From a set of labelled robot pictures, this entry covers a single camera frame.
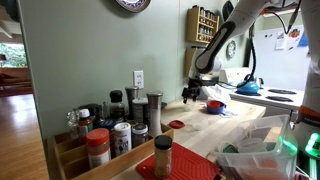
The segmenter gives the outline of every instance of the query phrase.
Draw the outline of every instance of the red lid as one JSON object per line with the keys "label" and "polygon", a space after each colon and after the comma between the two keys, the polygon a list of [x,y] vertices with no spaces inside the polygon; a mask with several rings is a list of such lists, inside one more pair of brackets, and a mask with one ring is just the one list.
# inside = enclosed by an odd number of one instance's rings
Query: red lid
{"label": "red lid", "polygon": [[90,146],[98,146],[109,141],[109,131],[105,128],[94,129],[87,134],[87,144]]}

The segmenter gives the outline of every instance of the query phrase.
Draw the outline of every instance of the window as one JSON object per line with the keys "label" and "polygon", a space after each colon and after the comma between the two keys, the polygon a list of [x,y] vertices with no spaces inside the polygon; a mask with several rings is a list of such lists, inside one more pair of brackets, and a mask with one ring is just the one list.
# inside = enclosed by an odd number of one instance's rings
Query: window
{"label": "window", "polygon": [[28,66],[23,44],[0,43],[0,54],[5,54],[7,57],[3,67]]}

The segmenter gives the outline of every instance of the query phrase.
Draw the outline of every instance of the red mat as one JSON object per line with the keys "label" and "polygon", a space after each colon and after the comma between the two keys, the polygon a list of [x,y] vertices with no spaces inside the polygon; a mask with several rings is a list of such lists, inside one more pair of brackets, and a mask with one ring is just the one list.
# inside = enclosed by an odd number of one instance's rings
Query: red mat
{"label": "red mat", "polygon": [[[212,180],[219,173],[216,164],[173,143],[172,146],[172,171],[168,180]],[[145,179],[157,179],[154,175],[154,154],[139,163],[136,171]]]}
{"label": "red mat", "polygon": [[15,95],[23,95],[23,94],[32,94],[32,88],[12,88],[12,89],[5,89],[0,90],[0,97],[7,97],[7,96],[15,96]]}

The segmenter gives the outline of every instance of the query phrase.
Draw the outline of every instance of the wooden spice rack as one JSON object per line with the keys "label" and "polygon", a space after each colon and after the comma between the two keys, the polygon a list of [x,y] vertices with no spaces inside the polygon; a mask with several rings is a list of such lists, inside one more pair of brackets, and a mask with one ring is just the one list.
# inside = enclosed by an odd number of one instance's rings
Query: wooden spice rack
{"label": "wooden spice rack", "polygon": [[[173,129],[163,124],[161,129],[163,135],[173,138]],[[146,143],[94,169],[90,169],[85,143],[71,139],[69,132],[54,136],[53,148],[61,179],[110,179],[150,156],[154,152],[154,137],[149,135]]]}
{"label": "wooden spice rack", "polygon": [[[212,31],[212,35],[200,33],[200,27],[205,27]],[[219,28],[219,16],[214,19],[200,15],[200,7],[193,7],[188,10],[187,41],[209,44]]]}

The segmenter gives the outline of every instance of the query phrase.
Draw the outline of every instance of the wall clock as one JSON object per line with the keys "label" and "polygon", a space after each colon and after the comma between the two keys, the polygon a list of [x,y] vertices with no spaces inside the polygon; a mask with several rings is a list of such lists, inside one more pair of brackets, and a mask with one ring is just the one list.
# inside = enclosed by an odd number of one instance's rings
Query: wall clock
{"label": "wall clock", "polygon": [[131,12],[141,12],[145,10],[151,0],[116,0],[123,8]]}
{"label": "wall clock", "polygon": [[227,45],[227,57],[228,57],[228,59],[232,59],[235,54],[236,54],[236,42],[232,40]]}

